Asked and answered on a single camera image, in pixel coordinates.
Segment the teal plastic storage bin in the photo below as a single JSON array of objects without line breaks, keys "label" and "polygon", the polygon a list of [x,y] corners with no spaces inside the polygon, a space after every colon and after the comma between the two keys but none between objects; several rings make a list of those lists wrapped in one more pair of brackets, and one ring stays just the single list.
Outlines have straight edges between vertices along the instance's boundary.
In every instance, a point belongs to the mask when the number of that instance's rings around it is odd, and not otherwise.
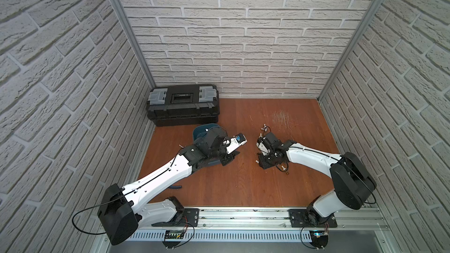
[{"label": "teal plastic storage bin", "polygon": [[193,140],[195,141],[198,138],[204,137],[207,134],[207,132],[214,127],[219,127],[219,125],[216,123],[211,123],[197,126],[193,130]]}]

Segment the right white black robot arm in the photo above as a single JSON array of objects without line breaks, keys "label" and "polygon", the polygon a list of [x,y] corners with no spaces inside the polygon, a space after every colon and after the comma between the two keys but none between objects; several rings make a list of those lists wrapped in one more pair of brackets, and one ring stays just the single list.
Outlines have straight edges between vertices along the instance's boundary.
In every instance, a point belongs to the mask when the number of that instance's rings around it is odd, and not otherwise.
[{"label": "right white black robot arm", "polygon": [[309,148],[292,140],[281,142],[272,132],[257,140],[258,164],[263,169],[281,164],[300,164],[331,178],[334,189],[311,202],[304,214],[306,224],[321,226],[344,208],[359,210],[373,195],[377,184],[361,160],[351,152],[343,155]]}]

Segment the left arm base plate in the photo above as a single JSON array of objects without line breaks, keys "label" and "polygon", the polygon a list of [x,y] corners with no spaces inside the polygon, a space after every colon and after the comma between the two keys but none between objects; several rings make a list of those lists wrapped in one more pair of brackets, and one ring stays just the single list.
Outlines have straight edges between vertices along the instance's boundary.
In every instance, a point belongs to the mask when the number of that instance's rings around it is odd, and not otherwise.
[{"label": "left arm base plate", "polygon": [[182,227],[185,225],[197,227],[199,212],[199,208],[184,208],[183,211],[177,211],[170,221],[154,223],[152,227]]}]

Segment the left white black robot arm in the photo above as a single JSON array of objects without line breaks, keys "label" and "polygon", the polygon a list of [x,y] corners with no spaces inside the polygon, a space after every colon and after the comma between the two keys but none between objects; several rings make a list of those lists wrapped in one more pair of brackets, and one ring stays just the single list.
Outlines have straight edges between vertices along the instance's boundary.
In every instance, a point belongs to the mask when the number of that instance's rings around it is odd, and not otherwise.
[{"label": "left white black robot arm", "polygon": [[193,144],[181,148],[167,164],[142,179],[123,187],[113,184],[107,188],[96,208],[104,234],[112,245],[124,242],[140,227],[194,227],[183,218],[185,209],[175,197],[159,203],[151,200],[211,162],[228,165],[239,154],[239,147],[247,142],[243,134],[229,137],[218,125],[205,126],[203,133]]}]

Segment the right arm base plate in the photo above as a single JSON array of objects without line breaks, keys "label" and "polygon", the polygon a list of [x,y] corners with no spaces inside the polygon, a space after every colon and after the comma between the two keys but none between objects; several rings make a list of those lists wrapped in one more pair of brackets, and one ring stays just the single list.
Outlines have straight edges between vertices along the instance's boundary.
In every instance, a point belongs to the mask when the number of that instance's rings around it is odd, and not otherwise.
[{"label": "right arm base plate", "polygon": [[333,214],[321,217],[313,210],[306,208],[292,208],[288,210],[289,220],[292,228],[337,228],[338,224]]}]

